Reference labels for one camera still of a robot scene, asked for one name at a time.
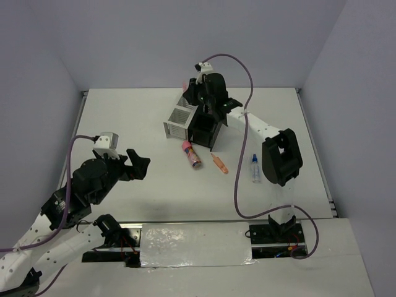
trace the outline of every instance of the pink cap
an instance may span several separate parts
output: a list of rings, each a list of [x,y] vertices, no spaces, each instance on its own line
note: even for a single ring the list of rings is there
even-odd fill
[[[192,145],[191,145],[191,143],[189,142],[189,141],[184,141],[183,142],[183,144],[181,145],[181,148],[183,149],[183,150],[186,150],[186,148],[188,148],[188,147],[192,147]]]

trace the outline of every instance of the clear plastic wrap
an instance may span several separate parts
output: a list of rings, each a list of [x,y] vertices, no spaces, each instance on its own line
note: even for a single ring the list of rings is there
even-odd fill
[[[142,267],[237,266],[252,264],[246,222],[143,225]]]

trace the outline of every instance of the white table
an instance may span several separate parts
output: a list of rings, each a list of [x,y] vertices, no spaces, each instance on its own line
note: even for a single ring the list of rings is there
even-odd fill
[[[248,88],[229,88],[230,96],[245,103]],[[177,222],[239,220],[233,204],[236,167],[243,135],[222,127],[213,152],[230,173],[222,174],[214,165],[209,149],[194,145],[204,167],[194,171],[181,149],[181,140],[167,139],[163,121],[180,88],[91,89],[82,112],[77,133],[98,135],[103,131],[119,134],[118,153],[135,149],[141,157],[151,158],[143,181],[118,182],[100,205],[92,206],[88,220],[103,213],[121,222]],[[332,218],[327,193],[312,148],[298,97],[293,88],[255,88],[249,110],[280,129],[295,131],[304,165],[295,186],[280,188],[262,177],[261,184],[251,179],[251,157],[261,159],[261,147],[249,140],[239,181],[239,207],[252,215],[276,206],[283,196],[314,218]],[[72,153],[72,170],[92,158],[92,143],[79,140]]]
[[[306,260],[260,259],[244,266],[154,270],[79,259],[65,268],[45,296],[373,297],[349,221],[332,218],[317,224],[321,243]],[[314,231],[309,221],[303,222],[303,230],[310,249]]]

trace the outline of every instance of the pink object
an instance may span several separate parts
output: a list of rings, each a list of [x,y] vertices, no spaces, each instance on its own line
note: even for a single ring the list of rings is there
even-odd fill
[[[200,158],[198,155],[195,153],[195,151],[192,149],[192,145],[189,141],[184,141],[183,144],[181,145],[181,148],[184,150],[184,152],[187,154],[188,160],[190,160],[190,163],[194,169],[197,169],[200,167],[202,164]]]

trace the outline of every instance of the wall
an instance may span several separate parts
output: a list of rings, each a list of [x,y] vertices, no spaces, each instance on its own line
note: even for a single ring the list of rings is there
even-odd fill
[[[56,189],[81,94],[27,3],[0,1],[0,246]]]
[[[302,93],[376,296],[394,296],[396,2],[348,0]]]
[[[34,0],[81,90],[180,87],[215,53],[242,59],[257,86],[303,85],[345,0]],[[215,67],[247,86],[239,65]]]

